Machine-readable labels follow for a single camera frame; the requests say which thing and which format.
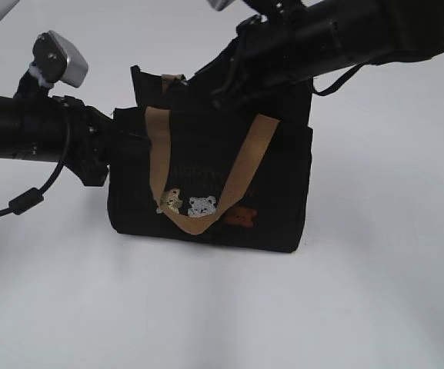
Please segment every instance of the white backdrop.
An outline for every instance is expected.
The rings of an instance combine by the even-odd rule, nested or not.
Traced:
[[[54,93],[110,114],[134,105],[131,65],[192,75],[251,14],[22,0],[0,24],[0,95],[54,29],[91,65],[82,88]],[[0,368],[444,368],[444,55],[365,68],[314,101],[310,125],[295,254],[118,235],[107,189],[68,171],[43,205],[0,220]],[[0,161],[0,208],[52,169]]]

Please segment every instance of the embroidered animal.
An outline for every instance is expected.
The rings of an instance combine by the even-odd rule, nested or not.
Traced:
[[[201,218],[206,215],[214,214],[216,211],[216,198],[210,196],[209,198],[190,198],[189,204],[191,208],[188,209],[188,216],[190,218]]]
[[[252,219],[258,214],[256,210],[246,208],[245,206],[232,206],[223,216],[223,222],[229,225],[240,226],[244,228],[254,227]]]
[[[162,199],[160,200],[160,205],[167,204],[170,210],[179,214],[179,209],[182,207],[184,201],[179,200],[179,195],[181,194],[181,190],[178,188],[173,188],[170,191],[164,192],[162,195]],[[157,209],[157,214],[163,213],[161,208]]]

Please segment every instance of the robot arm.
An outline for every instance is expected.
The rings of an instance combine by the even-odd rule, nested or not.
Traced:
[[[212,2],[220,9],[231,2]],[[245,0],[267,17],[239,27],[235,77],[213,95],[219,107],[354,65],[420,62],[444,52],[444,1]]]

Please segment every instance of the tan strap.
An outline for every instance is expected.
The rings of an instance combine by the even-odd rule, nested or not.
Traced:
[[[225,183],[216,212],[202,218],[190,218],[177,214],[167,204],[161,203],[170,167],[170,111],[147,108],[145,123],[152,142],[150,186],[153,198],[165,215],[184,232],[197,235],[204,233],[227,210],[242,200],[265,156],[279,121],[264,115],[258,115],[255,118]]]

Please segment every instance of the cable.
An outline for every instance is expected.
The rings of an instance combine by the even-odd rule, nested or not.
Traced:
[[[336,80],[330,87],[328,87],[324,91],[317,91],[314,87],[314,81],[311,80],[309,83],[309,87],[311,88],[311,92],[318,96],[329,96],[337,92],[351,77],[357,74],[357,72],[364,66],[363,64],[358,64],[355,67],[349,69],[344,75]]]
[[[20,215],[30,210],[37,204],[40,204],[44,201],[44,193],[47,192],[51,186],[56,182],[62,170],[65,167],[66,158],[68,157],[69,149],[71,147],[71,122],[69,121],[69,117],[66,114],[65,108],[62,109],[65,124],[66,124],[66,137],[65,137],[65,145],[61,153],[61,157],[59,158],[59,162],[55,167],[55,170],[52,172],[49,179],[44,183],[40,189],[32,188],[24,194],[18,196],[14,200],[9,202],[9,206],[6,209],[0,210],[0,218],[10,214]]]
[[[66,158],[68,157],[69,148],[71,147],[71,122],[69,121],[69,117],[66,114],[65,110],[63,109],[65,123],[66,123],[66,139],[65,139],[65,147],[62,150],[61,157],[59,159],[58,165],[55,167],[55,170],[52,172],[49,179],[44,183],[42,187],[40,187],[40,192],[44,194],[47,192],[51,186],[56,182],[59,175],[61,174],[62,170],[65,167],[66,164]]]

